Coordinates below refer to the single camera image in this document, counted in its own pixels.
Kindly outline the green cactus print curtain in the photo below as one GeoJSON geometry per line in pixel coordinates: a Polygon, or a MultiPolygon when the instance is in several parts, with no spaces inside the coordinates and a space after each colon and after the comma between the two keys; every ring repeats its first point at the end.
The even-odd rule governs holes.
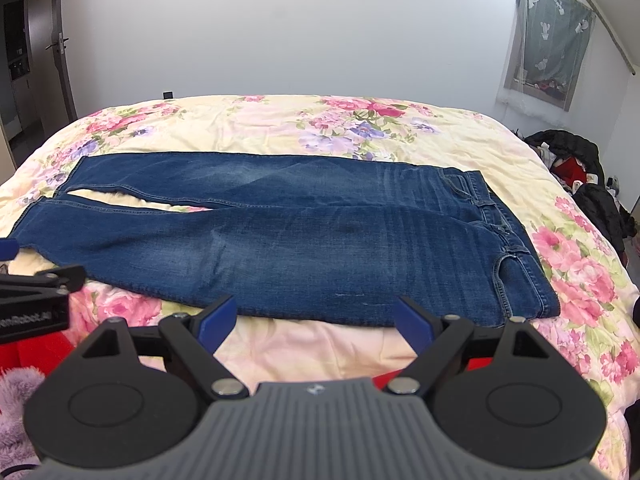
{"type": "Polygon", "coordinates": [[[594,12],[579,0],[515,0],[512,48],[497,102],[565,125],[589,46],[594,12]]]}

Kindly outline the purple fuzzy sleeve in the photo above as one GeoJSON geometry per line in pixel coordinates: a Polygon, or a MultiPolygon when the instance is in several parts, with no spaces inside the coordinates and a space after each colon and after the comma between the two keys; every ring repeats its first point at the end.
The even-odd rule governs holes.
{"type": "Polygon", "coordinates": [[[39,464],[27,437],[23,416],[27,400],[43,382],[33,367],[12,368],[1,373],[1,470],[39,464]]]}

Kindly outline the dark wooden door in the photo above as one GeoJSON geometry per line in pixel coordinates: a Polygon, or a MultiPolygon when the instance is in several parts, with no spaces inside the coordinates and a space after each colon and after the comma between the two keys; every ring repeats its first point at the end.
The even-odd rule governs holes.
{"type": "Polygon", "coordinates": [[[62,0],[24,0],[30,88],[48,138],[78,116],[66,64],[62,0]]]}

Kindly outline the floral yellow bed quilt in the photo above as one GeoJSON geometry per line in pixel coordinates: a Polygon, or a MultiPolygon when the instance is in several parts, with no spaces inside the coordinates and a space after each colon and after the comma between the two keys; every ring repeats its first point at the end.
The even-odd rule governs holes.
{"type": "MultiPolygon", "coordinates": [[[[1,237],[53,195],[84,156],[135,152],[315,154],[480,170],[538,250],[559,295],[558,318],[533,322],[597,391],[608,426],[593,463],[628,479],[624,417],[639,399],[639,291],[614,249],[537,154],[492,118],[409,101],[344,96],[197,96],[99,110],[63,128],[1,185],[1,237]]],[[[104,318],[156,324],[195,309],[88,281],[70,298],[79,344],[104,318]]],[[[239,318],[216,358],[252,390],[260,382],[378,376],[414,357],[391,328],[239,318]]]]}

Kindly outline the blue denim jeans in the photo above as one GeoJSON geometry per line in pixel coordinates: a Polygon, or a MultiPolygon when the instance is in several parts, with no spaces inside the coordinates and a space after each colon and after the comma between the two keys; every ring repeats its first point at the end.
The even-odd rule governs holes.
{"type": "Polygon", "coordinates": [[[499,326],[559,299],[524,226],[477,171],[341,157],[85,157],[12,236],[137,294],[242,315],[390,326],[400,296],[499,326]]]}

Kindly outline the black clothes pile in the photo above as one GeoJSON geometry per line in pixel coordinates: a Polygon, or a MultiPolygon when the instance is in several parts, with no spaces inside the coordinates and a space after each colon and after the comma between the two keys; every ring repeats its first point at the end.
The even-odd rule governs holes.
{"type": "Polygon", "coordinates": [[[637,227],[634,218],[617,199],[614,179],[604,177],[597,144],[559,129],[533,133],[526,136],[524,142],[538,154],[544,166],[626,266],[625,240],[637,234],[637,227]]]}

